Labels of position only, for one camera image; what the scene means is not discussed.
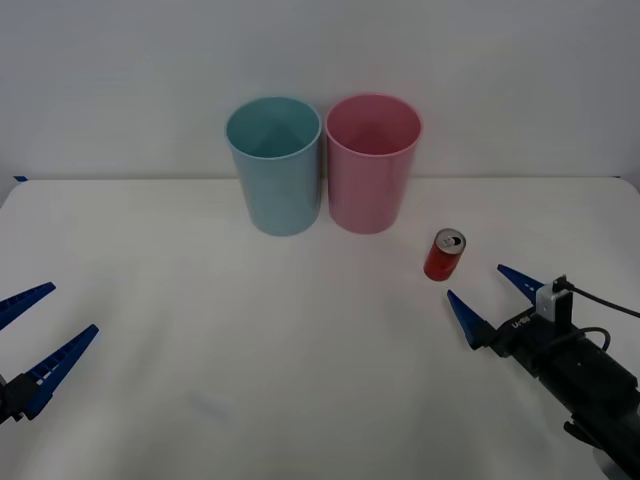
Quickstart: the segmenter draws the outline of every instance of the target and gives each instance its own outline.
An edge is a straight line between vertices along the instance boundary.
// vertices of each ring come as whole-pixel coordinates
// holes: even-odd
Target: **cup rim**
[[[313,137],[313,140],[311,140],[307,145],[302,147],[300,150],[296,150],[293,153],[288,153],[286,155],[281,155],[279,157],[257,157],[255,155],[251,155],[249,153],[243,152],[242,150],[237,148],[233,143],[231,143],[231,140],[229,139],[229,122],[231,121],[233,116],[239,110],[243,109],[244,107],[247,107],[247,106],[251,105],[252,103],[256,103],[256,102],[259,102],[261,100],[267,100],[267,99],[293,100],[294,102],[298,102],[298,103],[304,105],[305,107],[309,108],[315,114],[316,118],[318,119],[318,131],[316,132],[315,136]],[[264,161],[285,160],[287,158],[299,155],[300,153],[304,152],[305,150],[310,149],[318,141],[318,139],[320,138],[320,135],[322,134],[322,126],[323,126],[322,117],[320,116],[320,114],[318,113],[318,111],[315,109],[315,107],[313,105],[311,105],[311,104],[309,104],[307,102],[304,102],[304,101],[300,100],[299,98],[295,98],[295,97],[287,97],[285,95],[267,95],[265,97],[254,98],[253,100],[249,100],[248,102],[243,103],[239,107],[236,107],[233,110],[233,113],[231,115],[229,115],[229,118],[227,119],[227,122],[224,125],[224,138],[227,140],[227,143],[229,144],[229,148],[231,148],[232,150],[240,153],[244,157],[253,158],[255,160],[264,160]]]
[[[360,98],[360,97],[385,97],[391,100],[394,100],[398,103],[401,103],[403,105],[405,105],[406,107],[408,107],[416,116],[416,118],[418,119],[418,123],[420,124],[420,130],[418,131],[418,135],[416,136],[416,139],[411,142],[411,144],[408,147],[403,148],[402,150],[397,150],[395,152],[392,153],[379,153],[379,154],[372,154],[372,153],[362,153],[362,152],[358,152],[356,150],[352,150],[349,147],[343,145],[342,143],[340,143],[338,140],[336,140],[333,135],[331,135],[331,131],[329,130],[329,117],[331,116],[331,114],[333,113],[333,111],[339,107],[340,105],[342,105],[343,103],[352,100],[354,98]],[[331,139],[331,141],[333,143],[335,143],[336,145],[339,145],[340,148],[342,148],[343,150],[346,150],[347,152],[353,153],[354,155],[358,155],[359,157],[365,157],[365,158],[388,158],[388,157],[393,157],[396,155],[400,155],[402,153],[407,152],[408,150],[411,150],[412,148],[414,148],[417,143],[420,141],[420,138],[422,137],[422,132],[424,131],[424,123],[422,121],[422,117],[420,116],[420,113],[418,113],[418,110],[416,110],[416,108],[411,105],[409,102],[405,102],[404,100],[402,100],[399,97],[396,97],[394,95],[388,95],[386,93],[379,93],[379,92],[364,92],[364,93],[358,93],[356,95],[350,95],[346,98],[343,98],[342,100],[340,100],[339,102],[337,102],[335,105],[333,105],[333,107],[331,107],[329,109],[329,112],[327,113],[327,116],[325,117],[325,121],[324,121],[324,129],[327,132],[327,137],[329,137],[329,139]]]

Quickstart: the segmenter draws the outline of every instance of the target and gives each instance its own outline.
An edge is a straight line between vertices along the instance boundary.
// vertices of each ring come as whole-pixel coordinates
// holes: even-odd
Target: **pink cup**
[[[342,228],[378,233],[395,222],[422,121],[409,104],[363,94],[327,115],[329,212]]]

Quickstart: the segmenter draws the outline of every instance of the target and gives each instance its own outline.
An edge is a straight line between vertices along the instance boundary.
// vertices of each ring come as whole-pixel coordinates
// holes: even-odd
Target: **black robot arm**
[[[606,353],[609,332],[573,325],[574,288],[566,278],[545,285],[504,265],[498,270],[534,306],[494,329],[449,291],[471,348],[514,357],[569,410],[565,431],[603,450],[629,477],[640,480],[638,380]],[[602,346],[586,337],[589,332],[604,334]]]

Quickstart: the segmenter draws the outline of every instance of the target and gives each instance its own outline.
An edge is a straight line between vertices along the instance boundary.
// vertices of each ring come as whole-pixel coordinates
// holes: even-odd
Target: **can lid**
[[[436,235],[436,245],[443,252],[455,255],[464,252],[467,239],[458,230],[444,228]]]

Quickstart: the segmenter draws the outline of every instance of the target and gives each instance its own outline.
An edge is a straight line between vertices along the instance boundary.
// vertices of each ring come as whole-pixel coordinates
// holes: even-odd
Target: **red can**
[[[424,262],[424,273],[431,280],[441,282],[451,276],[467,246],[464,235],[453,228],[440,230]]]

